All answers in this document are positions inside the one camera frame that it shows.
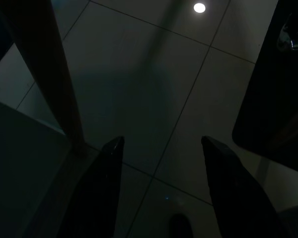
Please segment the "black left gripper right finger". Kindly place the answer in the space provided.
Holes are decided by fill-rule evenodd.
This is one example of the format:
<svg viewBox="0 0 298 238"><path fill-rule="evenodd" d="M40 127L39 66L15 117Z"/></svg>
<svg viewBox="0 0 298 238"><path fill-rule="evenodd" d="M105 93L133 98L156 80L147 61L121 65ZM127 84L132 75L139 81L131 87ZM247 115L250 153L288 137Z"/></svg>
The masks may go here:
<svg viewBox="0 0 298 238"><path fill-rule="evenodd" d="M267 194L225 144L201 139L207 180L223 238L284 238L284 228Z"/></svg>

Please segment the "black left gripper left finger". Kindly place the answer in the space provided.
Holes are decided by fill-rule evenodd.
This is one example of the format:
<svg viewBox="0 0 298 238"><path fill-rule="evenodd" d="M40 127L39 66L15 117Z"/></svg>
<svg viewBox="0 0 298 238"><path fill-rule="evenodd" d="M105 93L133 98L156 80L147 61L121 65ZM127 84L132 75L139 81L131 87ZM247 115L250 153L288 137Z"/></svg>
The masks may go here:
<svg viewBox="0 0 298 238"><path fill-rule="evenodd" d="M107 142L76 185L60 225L60 238L111 238L120 195L125 140Z"/></svg>

